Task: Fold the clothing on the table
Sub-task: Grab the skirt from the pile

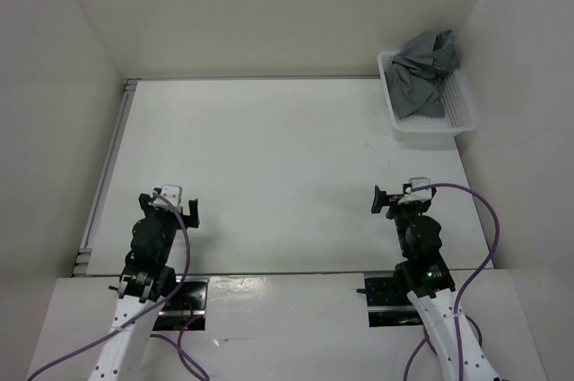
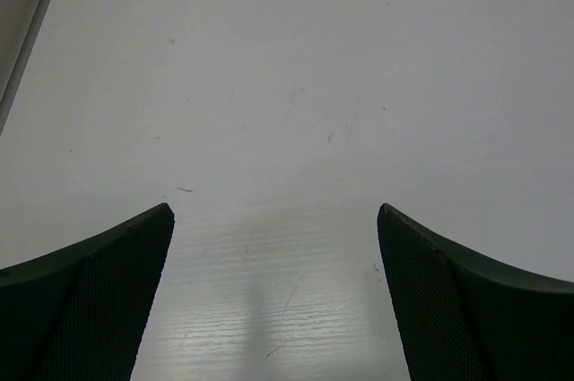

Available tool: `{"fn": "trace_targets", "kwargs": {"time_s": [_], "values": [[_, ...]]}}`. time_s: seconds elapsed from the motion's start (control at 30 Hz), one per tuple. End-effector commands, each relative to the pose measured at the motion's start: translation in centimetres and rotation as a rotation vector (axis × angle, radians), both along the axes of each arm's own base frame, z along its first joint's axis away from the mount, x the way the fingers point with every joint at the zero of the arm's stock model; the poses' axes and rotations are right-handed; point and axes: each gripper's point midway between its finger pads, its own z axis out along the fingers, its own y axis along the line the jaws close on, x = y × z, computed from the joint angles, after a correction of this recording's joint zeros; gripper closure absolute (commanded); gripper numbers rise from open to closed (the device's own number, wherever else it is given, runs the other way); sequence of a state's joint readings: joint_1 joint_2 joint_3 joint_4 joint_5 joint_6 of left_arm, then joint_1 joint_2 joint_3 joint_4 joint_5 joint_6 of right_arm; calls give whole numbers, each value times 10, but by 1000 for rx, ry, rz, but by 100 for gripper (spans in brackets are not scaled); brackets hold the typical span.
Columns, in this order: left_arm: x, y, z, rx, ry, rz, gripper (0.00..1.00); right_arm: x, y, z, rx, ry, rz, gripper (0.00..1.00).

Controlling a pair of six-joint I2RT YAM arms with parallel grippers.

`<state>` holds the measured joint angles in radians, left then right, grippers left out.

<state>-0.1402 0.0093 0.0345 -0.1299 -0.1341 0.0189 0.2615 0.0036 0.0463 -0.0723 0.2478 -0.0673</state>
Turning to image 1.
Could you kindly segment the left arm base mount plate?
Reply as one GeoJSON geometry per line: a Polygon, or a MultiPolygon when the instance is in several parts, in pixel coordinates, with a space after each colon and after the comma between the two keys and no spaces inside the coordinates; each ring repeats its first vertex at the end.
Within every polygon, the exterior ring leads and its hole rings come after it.
{"type": "Polygon", "coordinates": [[[208,281],[185,281],[158,314],[154,332],[203,331],[206,322],[208,281]]]}

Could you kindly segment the grey pleated skirt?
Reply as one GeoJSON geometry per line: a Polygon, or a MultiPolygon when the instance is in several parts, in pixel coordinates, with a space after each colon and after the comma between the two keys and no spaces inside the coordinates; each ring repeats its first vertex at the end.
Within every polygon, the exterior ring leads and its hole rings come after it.
{"type": "Polygon", "coordinates": [[[399,119],[411,116],[443,118],[441,91],[460,66],[452,30],[424,32],[410,40],[391,60],[387,89],[399,119]]]}

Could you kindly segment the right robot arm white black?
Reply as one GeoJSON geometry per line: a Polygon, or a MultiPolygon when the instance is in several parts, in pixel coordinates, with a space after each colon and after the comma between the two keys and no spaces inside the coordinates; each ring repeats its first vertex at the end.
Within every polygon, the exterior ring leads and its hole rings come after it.
{"type": "Polygon", "coordinates": [[[393,273],[394,295],[413,305],[423,326],[423,340],[407,361],[404,379],[418,351],[428,345],[445,380],[499,380],[499,373],[484,354],[479,330],[473,328],[461,306],[466,288],[492,260],[495,249],[458,288],[440,254],[442,227],[427,214],[436,189],[442,186],[427,178],[411,178],[399,194],[374,189],[371,212],[387,211],[404,258],[393,273]]]}

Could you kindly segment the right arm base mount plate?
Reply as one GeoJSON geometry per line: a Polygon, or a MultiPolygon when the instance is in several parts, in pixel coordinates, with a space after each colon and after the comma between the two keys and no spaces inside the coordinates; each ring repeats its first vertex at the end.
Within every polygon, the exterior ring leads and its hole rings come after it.
{"type": "Polygon", "coordinates": [[[356,292],[366,300],[369,327],[422,325],[392,273],[366,274],[363,281],[356,292]]]}

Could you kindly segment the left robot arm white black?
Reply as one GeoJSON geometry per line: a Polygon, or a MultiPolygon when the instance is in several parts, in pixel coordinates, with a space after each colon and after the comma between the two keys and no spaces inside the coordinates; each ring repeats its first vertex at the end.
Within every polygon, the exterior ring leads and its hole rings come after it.
{"type": "Polygon", "coordinates": [[[130,251],[120,274],[111,337],[91,372],[91,380],[134,380],[158,314],[178,300],[175,270],[167,266],[179,231],[199,227],[198,201],[181,206],[183,188],[164,185],[138,202],[143,218],[132,228],[130,251]]]}

